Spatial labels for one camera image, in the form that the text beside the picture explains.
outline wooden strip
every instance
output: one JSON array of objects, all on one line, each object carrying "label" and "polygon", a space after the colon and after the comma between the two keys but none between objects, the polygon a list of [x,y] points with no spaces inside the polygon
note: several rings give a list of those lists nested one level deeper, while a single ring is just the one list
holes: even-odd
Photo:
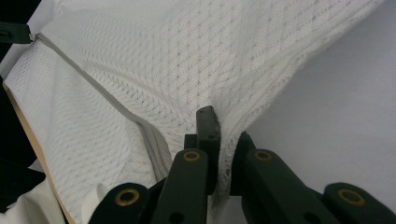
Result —
[{"label": "wooden strip", "polygon": [[69,224],[76,224],[76,222],[73,220],[73,218],[67,212],[66,208],[64,207],[64,204],[62,203],[62,201],[58,195],[58,192],[56,191],[56,188],[53,184],[52,178],[50,177],[50,170],[49,170],[49,167],[47,166],[46,159],[43,154],[43,150],[42,150],[40,144],[38,143],[37,139],[35,138],[35,134],[33,133],[32,129],[30,128],[30,125],[27,122],[26,117],[21,112],[21,109],[18,106],[14,96],[12,95],[11,90],[9,89],[9,87],[6,85],[5,82],[3,82],[3,87],[6,90],[8,98],[11,101],[11,104],[14,107],[15,112],[17,113],[18,119],[20,120],[20,123],[27,135],[27,138],[29,139],[30,144],[32,145],[32,148],[35,151],[35,155],[37,156],[37,159],[40,162],[41,167],[43,168],[44,173],[47,176],[47,179],[49,180],[50,186],[52,187],[52,190],[58,200],[58,203],[61,206],[62,210],[64,211],[64,215],[66,216],[67,221],[69,222]]}]

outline white cloth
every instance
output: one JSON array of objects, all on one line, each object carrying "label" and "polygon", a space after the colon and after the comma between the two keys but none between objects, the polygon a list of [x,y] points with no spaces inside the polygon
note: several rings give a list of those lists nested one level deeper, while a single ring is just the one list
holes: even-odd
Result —
[{"label": "white cloth", "polygon": [[45,179],[30,192],[23,194],[5,214],[1,224],[64,224],[64,217],[50,183]]},{"label": "white cloth", "polygon": [[[195,133],[196,110],[213,105],[222,139],[211,206],[221,208],[239,134],[296,70],[381,2],[120,0],[67,13],[42,32],[154,125],[173,155],[184,134]],[[77,223],[82,199],[98,184],[155,183],[137,126],[51,49],[34,43],[6,83]]]}]

